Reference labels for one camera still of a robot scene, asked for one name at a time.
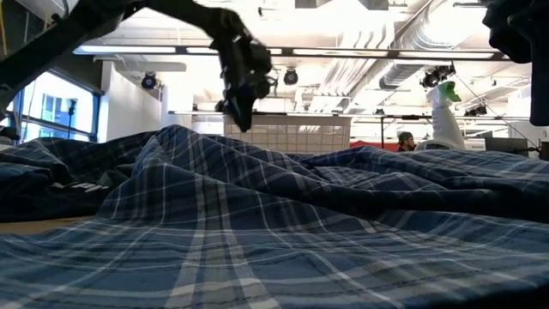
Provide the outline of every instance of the white fabric logo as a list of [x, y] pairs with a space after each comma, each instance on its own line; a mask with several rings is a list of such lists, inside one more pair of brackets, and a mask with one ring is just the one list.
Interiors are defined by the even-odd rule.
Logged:
[[53, 185], [51, 186], [54, 186], [56, 188], [59, 188], [59, 189], [63, 189], [63, 188], [83, 188], [83, 189], [87, 189], [85, 190], [84, 192], [86, 193], [89, 193], [89, 192], [92, 192], [92, 191], [96, 191], [96, 190], [104, 190], [104, 189], [109, 189], [108, 186], [104, 186], [104, 185], [95, 185], [95, 184], [87, 184], [87, 183], [72, 183], [72, 184], [68, 184], [68, 185], [61, 185], [59, 183], [54, 183]]

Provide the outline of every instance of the wall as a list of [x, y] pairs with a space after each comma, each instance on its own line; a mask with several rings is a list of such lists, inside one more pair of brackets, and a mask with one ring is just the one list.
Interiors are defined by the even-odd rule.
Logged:
[[162, 88], [162, 108], [160, 124], [166, 127], [178, 124], [190, 128], [192, 116], [169, 114], [169, 111], [192, 111], [193, 92], [189, 90], [188, 83], [184, 82], [184, 73], [163, 73], [161, 76], [164, 87]]
[[103, 63], [98, 141], [160, 129], [160, 101], [116, 71], [112, 62]]

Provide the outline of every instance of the blue plaid blanket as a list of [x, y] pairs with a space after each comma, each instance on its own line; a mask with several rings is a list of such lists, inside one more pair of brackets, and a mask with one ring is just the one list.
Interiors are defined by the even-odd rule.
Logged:
[[133, 167], [92, 220], [0, 235], [0, 308], [546, 305], [543, 161], [301, 157], [172, 126], [105, 144], [40, 139], [0, 162], [0, 185], [10, 173], [93, 182]]

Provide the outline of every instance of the person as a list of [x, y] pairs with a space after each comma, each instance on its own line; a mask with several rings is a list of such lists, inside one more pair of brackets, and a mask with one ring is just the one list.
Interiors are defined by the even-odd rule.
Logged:
[[398, 135], [398, 152], [413, 151], [415, 143], [413, 142], [413, 135], [410, 132], [402, 132]]

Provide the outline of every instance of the fluorescent light fixture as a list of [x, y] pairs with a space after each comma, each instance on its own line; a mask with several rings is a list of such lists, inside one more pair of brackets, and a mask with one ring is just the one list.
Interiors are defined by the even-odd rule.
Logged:
[[207, 116], [221, 116], [222, 112], [193, 112], [193, 111], [169, 111], [176, 115], [207, 115]]
[[98, 54], [146, 54], [146, 53], [176, 53], [173, 46], [109, 46], [109, 45], [82, 45], [76, 48], [75, 53]]
[[188, 53], [201, 53], [201, 54], [209, 54], [209, 55], [216, 55], [217, 51], [213, 49], [209, 49], [207, 47], [187, 47], [186, 48]]
[[421, 64], [421, 65], [451, 65], [451, 61], [443, 60], [414, 60], [414, 59], [396, 59], [393, 60], [395, 64]]
[[308, 112], [289, 112], [287, 116], [292, 117], [332, 117], [331, 113], [308, 113]]
[[281, 48], [269, 48], [271, 51], [271, 55], [281, 55], [282, 49]]
[[338, 50], [337, 48], [318, 48], [318, 49], [294, 49], [294, 55], [301, 56], [334, 56], [334, 57], [386, 57], [386, 51], [353, 51], [353, 50]]
[[401, 51], [399, 57], [408, 58], [448, 58], [448, 59], [489, 59], [493, 52], [466, 51]]

